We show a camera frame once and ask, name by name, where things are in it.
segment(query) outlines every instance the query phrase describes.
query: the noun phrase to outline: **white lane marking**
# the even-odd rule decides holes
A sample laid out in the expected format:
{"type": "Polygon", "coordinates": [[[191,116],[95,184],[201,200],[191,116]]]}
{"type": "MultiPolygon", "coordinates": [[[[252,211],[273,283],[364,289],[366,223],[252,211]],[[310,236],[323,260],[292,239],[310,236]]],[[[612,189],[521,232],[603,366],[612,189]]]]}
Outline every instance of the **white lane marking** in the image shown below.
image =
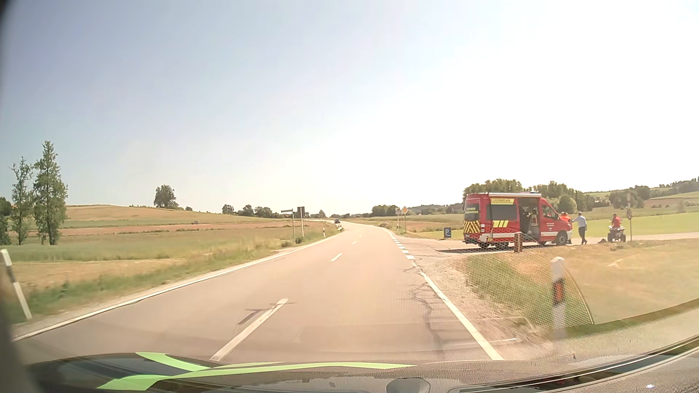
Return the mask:
{"type": "Polygon", "coordinates": [[[500,355],[500,353],[495,348],[493,348],[492,345],[490,345],[488,340],[486,340],[485,337],[483,337],[483,335],[480,333],[480,331],[478,331],[478,329],[476,329],[476,327],[473,326],[471,321],[469,321],[466,318],[466,316],[464,316],[463,313],[461,313],[461,311],[452,303],[452,301],[450,301],[447,298],[447,295],[445,295],[439,288],[437,288],[437,285],[435,285],[435,283],[422,271],[422,269],[419,266],[417,266],[415,262],[413,262],[412,265],[417,269],[417,272],[422,276],[422,278],[425,279],[427,284],[432,288],[432,290],[437,294],[437,296],[439,296],[439,298],[442,299],[444,304],[446,304],[447,307],[454,313],[454,315],[459,320],[459,322],[461,322],[463,327],[465,327],[466,330],[468,330],[468,333],[471,333],[471,336],[473,336],[478,345],[480,345],[481,348],[483,348],[483,351],[485,351],[485,353],[487,353],[492,360],[503,360],[502,355],[500,355]]]}
{"type": "Polygon", "coordinates": [[[218,362],[224,357],[226,357],[226,355],[231,353],[233,348],[235,348],[238,344],[242,343],[246,337],[248,337],[255,329],[257,329],[262,324],[262,322],[265,322],[267,318],[271,317],[273,313],[276,313],[277,310],[279,310],[288,301],[288,299],[279,300],[277,304],[274,305],[274,307],[265,311],[264,314],[260,315],[260,317],[255,320],[255,322],[249,324],[242,332],[238,333],[237,336],[233,337],[233,340],[230,340],[226,345],[223,346],[223,348],[219,349],[218,352],[216,352],[209,359],[218,362]]]}
{"type": "Polygon", "coordinates": [[[330,240],[330,239],[332,239],[332,238],[335,238],[335,236],[332,236],[332,237],[329,237],[329,238],[325,238],[325,239],[322,239],[322,240],[318,240],[318,241],[315,242],[315,243],[311,243],[311,244],[309,244],[309,245],[304,245],[304,246],[301,247],[301,248],[297,248],[297,249],[295,249],[295,250],[292,250],[292,251],[289,251],[289,252],[285,252],[285,253],[283,253],[283,254],[273,255],[272,257],[267,257],[267,258],[260,259],[259,261],[246,262],[246,263],[240,264],[240,265],[238,265],[238,266],[236,266],[236,267],[233,267],[233,268],[230,268],[230,269],[227,269],[227,270],[220,271],[220,272],[218,272],[218,273],[212,274],[211,276],[202,277],[202,278],[199,278],[199,279],[197,279],[197,280],[187,281],[187,282],[185,282],[185,283],[176,285],[176,286],[174,286],[174,287],[172,287],[172,288],[166,288],[166,289],[160,290],[160,291],[158,291],[158,292],[153,292],[153,293],[151,293],[151,294],[143,295],[143,296],[137,297],[137,298],[135,298],[135,299],[131,299],[131,300],[127,300],[127,301],[124,301],[124,302],[122,302],[122,303],[119,303],[119,304],[115,304],[114,306],[109,306],[109,307],[102,308],[102,309],[100,309],[100,310],[92,311],[91,313],[87,313],[87,314],[85,314],[85,315],[80,315],[80,316],[78,316],[78,317],[71,318],[71,319],[69,319],[69,320],[65,320],[65,321],[63,321],[63,322],[59,322],[59,323],[57,323],[57,324],[52,324],[51,326],[45,327],[45,328],[43,328],[43,329],[39,329],[39,330],[35,330],[35,331],[30,331],[29,333],[23,334],[23,335],[21,335],[21,336],[14,337],[14,338],[12,339],[12,341],[19,341],[19,340],[22,340],[22,339],[24,339],[24,338],[29,338],[29,337],[35,336],[35,335],[37,335],[37,334],[41,334],[41,333],[43,333],[43,332],[45,332],[45,331],[50,331],[50,330],[53,330],[53,329],[58,329],[58,328],[60,328],[60,327],[66,326],[66,325],[68,325],[68,324],[71,324],[71,323],[74,323],[74,322],[77,322],[77,321],[80,321],[80,320],[84,320],[84,319],[89,318],[89,317],[94,317],[95,315],[98,315],[98,314],[106,313],[107,311],[114,310],[115,308],[124,307],[124,306],[128,306],[129,304],[138,303],[139,301],[142,301],[142,300],[144,300],[144,299],[148,299],[149,297],[153,297],[153,296],[157,296],[157,295],[159,295],[159,294],[164,294],[165,292],[170,292],[170,291],[173,291],[173,290],[177,290],[177,289],[180,289],[181,287],[186,287],[186,286],[188,286],[188,285],[196,284],[196,283],[199,283],[199,282],[201,282],[201,281],[208,280],[208,279],[210,279],[210,278],[215,278],[215,277],[218,277],[218,276],[226,275],[226,274],[228,274],[228,273],[233,273],[234,271],[241,270],[241,269],[245,269],[245,268],[247,268],[247,267],[251,267],[251,266],[254,266],[254,265],[257,265],[257,264],[261,264],[262,262],[267,262],[267,261],[272,260],[272,259],[276,259],[276,258],[279,258],[279,257],[284,257],[284,256],[287,256],[287,255],[293,253],[293,252],[304,250],[304,249],[309,248],[309,247],[312,247],[312,246],[314,246],[314,245],[323,243],[324,241],[328,241],[328,240],[330,240]]]}

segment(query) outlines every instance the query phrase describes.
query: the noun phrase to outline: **person in red shirt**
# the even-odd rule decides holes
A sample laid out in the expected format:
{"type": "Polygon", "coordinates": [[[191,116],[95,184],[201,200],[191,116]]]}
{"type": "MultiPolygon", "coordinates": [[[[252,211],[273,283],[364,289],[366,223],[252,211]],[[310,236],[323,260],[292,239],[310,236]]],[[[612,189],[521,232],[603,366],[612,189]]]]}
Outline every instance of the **person in red shirt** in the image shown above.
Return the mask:
{"type": "Polygon", "coordinates": [[[612,228],[621,228],[621,217],[618,217],[616,213],[612,216],[612,228]]]}

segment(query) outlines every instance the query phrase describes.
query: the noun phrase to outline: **road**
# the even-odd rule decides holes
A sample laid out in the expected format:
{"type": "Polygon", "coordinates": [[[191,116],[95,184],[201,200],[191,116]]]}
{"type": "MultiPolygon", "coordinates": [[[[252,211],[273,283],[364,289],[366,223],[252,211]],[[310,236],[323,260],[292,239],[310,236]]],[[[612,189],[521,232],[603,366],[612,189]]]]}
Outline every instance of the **road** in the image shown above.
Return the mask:
{"type": "Polygon", "coordinates": [[[344,225],[303,250],[16,343],[29,363],[137,351],[228,364],[497,358],[409,248],[379,227],[344,225]]]}

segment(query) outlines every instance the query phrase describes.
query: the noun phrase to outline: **van wheel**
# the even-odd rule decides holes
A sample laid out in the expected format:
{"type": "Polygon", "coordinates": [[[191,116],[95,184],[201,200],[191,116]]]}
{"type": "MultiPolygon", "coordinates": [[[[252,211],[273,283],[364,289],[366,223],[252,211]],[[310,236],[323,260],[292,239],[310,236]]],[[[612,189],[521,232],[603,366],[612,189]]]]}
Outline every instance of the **van wheel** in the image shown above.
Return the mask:
{"type": "Polygon", "coordinates": [[[556,245],[565,245],[568,242],[568,235],[564,231],[560,231],[556,235],[556,245]]]}

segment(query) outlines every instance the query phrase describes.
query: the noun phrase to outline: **hill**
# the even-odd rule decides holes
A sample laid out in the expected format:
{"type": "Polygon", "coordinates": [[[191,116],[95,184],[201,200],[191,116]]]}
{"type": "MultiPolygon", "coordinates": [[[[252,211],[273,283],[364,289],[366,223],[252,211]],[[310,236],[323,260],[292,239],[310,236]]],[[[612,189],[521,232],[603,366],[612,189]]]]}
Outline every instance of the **hill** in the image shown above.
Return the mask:
{"type": "Polygon", "coordinates": [[[68,219],[64,228],[125,227],[129,225],[224,224],[271,221],[268,218],[244,217],[220,213],[200,213],[135,206],[81,205],[67,207],[68,219]]]}

